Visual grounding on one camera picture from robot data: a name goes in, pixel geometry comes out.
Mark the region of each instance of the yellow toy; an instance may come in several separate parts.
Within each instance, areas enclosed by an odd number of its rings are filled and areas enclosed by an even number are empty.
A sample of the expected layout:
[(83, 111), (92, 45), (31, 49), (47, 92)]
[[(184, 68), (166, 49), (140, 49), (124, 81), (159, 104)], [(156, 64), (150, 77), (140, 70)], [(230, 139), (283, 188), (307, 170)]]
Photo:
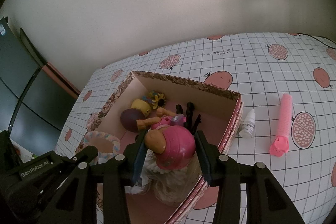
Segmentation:
[(148, 117), (152, 110), (151, 106), (141, 99), (135, 99), (131, 105), (131, 108), (140, 110), (142, 114), (145, 115), (145, 117)]

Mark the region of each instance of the pink box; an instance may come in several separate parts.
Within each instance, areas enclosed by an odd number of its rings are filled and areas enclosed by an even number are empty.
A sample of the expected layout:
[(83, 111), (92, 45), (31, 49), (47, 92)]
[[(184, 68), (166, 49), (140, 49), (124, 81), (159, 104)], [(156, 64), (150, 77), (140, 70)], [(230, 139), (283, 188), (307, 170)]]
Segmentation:
[[(88, 123), (89, 131), (103, 131), (120, 139), (121, 152), (126, 145), (134, 142), (136, 133), (126, 131), (120, 123), (120, 114), (130, 107), (134, 99), (139, 99), (146, 92), (156, 90), (167, 98), (165, 108), (175, 111), (176, 104), (186, 109), (187, 102), (195, 105), (194, 117), (202, 116), (199, 130), (203, 130), (209, 143), (217, 145), (222, 154), (228, 152), (232, 140), (238, 131), (242, 117), (243, 103), (241, 94), (223, 90), (213, 85), (158, 73), (131, 71), (97, 115)], [(83, 148), (83, 140), (76, 153)], [(197, 172), (192, 173), (193, 184), (186, 198), (172, 207), (158, 201), (150, 193), (144, 195), (127, 195), (127, 204), (131, 223), (133, 224), (177, 224), (195, 206), (208, 188), (203, 177), (199, 175), (198, 160), (192, 163)], [(103, 210), (102, 185), (98, 186), (97, 203)]]

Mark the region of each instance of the eye drop bottle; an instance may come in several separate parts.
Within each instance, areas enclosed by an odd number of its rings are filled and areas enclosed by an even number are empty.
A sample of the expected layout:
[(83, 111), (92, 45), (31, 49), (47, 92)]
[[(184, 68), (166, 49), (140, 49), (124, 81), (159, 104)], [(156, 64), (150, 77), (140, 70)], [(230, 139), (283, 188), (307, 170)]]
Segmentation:
[(254, 123), (255, 123), (255, 113), (253, 108), (246, 115), (243, 123), (241, 124), (239, 135), (243, 138), (251, 138), (254, 130)]

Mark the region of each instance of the black cabinet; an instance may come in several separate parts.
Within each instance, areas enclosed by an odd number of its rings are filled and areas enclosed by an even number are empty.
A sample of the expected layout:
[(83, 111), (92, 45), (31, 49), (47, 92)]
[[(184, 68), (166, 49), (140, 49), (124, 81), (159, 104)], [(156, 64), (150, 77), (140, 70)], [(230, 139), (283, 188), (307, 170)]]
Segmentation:
[(0, 20), (0, 29), (1, 25), (6, 33), (0, 34), (0, 77), (20, 97), (38, 65), (11, 32), (4, 18)]
[(76, 100), (41, 70), (4, 18), (0, 31), (0, 129), (44, 154), (55, 148)]
[(23, 103), (47, 122), (62, 130), (75, 100), (43, 70), (31, 84)]
[(25, 105), (21, 105), (10, 137), (28, 151), (42, 155), (54, 150), (60, 130), (53, 127)]
[(8, 129), (18, 99), (0, 81), (0, 132)]

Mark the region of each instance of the plastic bag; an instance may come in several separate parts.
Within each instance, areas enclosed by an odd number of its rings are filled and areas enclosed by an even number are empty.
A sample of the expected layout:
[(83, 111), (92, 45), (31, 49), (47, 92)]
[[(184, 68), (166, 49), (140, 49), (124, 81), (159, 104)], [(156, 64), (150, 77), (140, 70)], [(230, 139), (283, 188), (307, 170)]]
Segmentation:
[(155, 197), (168, 206), (178, 206), (185, 200), (196, 185), (201, 175), (197, 155), (188, 166), (179, 170), (162, 170), (156, 165), (156, 157), (152, 151), (146, 156), (146, 174), (152, 179)]

